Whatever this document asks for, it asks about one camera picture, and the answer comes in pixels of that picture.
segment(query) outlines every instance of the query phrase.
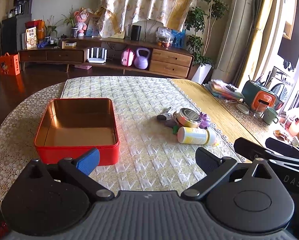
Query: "round tin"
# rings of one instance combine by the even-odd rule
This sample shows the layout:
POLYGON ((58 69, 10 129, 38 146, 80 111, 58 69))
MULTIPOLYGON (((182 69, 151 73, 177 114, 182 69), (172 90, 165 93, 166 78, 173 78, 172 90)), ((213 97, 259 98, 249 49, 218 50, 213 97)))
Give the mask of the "round tin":
POLYGON ((202 122, 198 113, 188 108, 180 109, 177 120, 185 127, 191 128, 198 128, 202 122))

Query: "open rectangular box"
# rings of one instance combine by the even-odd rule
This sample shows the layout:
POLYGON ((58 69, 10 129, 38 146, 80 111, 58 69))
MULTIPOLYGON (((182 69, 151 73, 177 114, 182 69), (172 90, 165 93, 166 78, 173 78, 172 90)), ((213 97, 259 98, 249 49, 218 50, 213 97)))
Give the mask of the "open rectangular box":
POLYGON ((100 166, 118 162, 119 139, 113 103, 108 98, 52 100, 40 123, 35 141, 44 163, 77 158, 95 147, 100 166))

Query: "green mug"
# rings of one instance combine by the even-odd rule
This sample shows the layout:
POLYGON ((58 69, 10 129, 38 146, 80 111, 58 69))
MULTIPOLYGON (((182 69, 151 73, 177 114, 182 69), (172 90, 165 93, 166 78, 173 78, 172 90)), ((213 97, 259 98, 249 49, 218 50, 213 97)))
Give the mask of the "green mug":
POLYGON ((267 124, 272 124, 272 122, 278 123, 279 121, 279 119, 277 118, 278 115, 279 115, 278 112, 276 112, 273 108, 268 106, 264 111, 263 121, 266 122, 267 124))

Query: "pink bag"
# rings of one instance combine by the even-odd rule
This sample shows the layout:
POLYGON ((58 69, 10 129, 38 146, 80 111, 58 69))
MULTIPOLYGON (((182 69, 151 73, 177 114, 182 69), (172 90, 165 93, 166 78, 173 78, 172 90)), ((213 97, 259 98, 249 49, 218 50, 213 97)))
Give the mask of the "pink bag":
POLYGON ((131 49, 126 49, 123 51, 121 64, 128 67, 131 66, 134 60, 134 55, 135 54, 131 49))

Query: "white planter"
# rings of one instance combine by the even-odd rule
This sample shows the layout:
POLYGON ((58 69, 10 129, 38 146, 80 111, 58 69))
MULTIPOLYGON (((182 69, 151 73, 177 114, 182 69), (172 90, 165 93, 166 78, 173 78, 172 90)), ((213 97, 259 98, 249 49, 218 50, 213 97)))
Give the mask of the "white planter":
POLYGON ((208 72, 210 71, 211 68, 212 68, 211 65, 201 64, 197 69, 196 73, 194 74, 192 81, 201 85, 204 79, 206 78, 206 76, 208 75, 208 72))

